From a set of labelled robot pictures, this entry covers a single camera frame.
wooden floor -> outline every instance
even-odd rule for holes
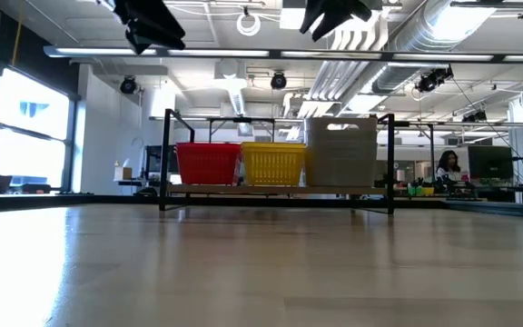
[[[0,213],[0,326],[523,326],[523,219],[88,205]]]

plastic basket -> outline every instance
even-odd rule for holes
[[[177,144],[182,183],[233,184],[240,159],[238,144]]]
[[[242,155],[249,185],[298,186],[304,144],[245,142]]]

woman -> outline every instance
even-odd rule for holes
[[[458,156],[453,151],[446,151],[439,159],[439,167],[437,167],[437,178],[447,176],[451,181],[461,181],[461,168],[458,165]]]

black ceiling fixture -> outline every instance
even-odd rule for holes
[[[120,84],[120,91],[123,94],[134,94],[138,91],[139,86],[135,81],[134,76],[125,76],[123,82]]]
[[[185,31],[162,0],[114,0],[113,12],[126,26],[126,39],[137,55],[151,45],[185,48]]]
[[[283,72],[273,73],[273,78],[271,79],[270,85],[274,90],[281,90],[288,84],[288,80]]]
[[[312,33],[314,42],[351,19],[352,15],[356,15],[365,22],[372,17],[372,11],[360,0],[308,0],[300,32],[302,34],[308,32],[312,24],[322,14],[324,14],[324,17],[321,23]]]
[[[420,93],[433,92],[453,76],[451,65],[447,69],[433,69],[431,73],[421,76],[420,81],[415,85],[415,89]]]
[[[479,110],[473,114],[468,114],[463,117],[461,120],[462,123],[475,123],[475,122],[486,122],[488,120],[488,116],[486,115],[486,112],[483,110]]]

ventilation duct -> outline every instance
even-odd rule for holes
[[[215,86],[229,93],[235,115],[245,115],[242,89],[247,87],[245,63],[235,59],[222,59],[215,63]]]
[[[452,7],[450,3],[451,0],[429,0],[385,46],[384,50],[390,52],[451,51],[475,33],[496,11],[494,8]],[[369,64],[359,81],[343,97],[343,107],[348,106],[356,93],[391,94],[418,72],[417,67],[389,66],[384,63]],[[353,105],[352,112],[357,110],[368,112],[374,106],[373,103],[379,104],[386,99],[385,96],[378,98],[379,101],[367,101],[369,108],[354,108],[355,105]]]

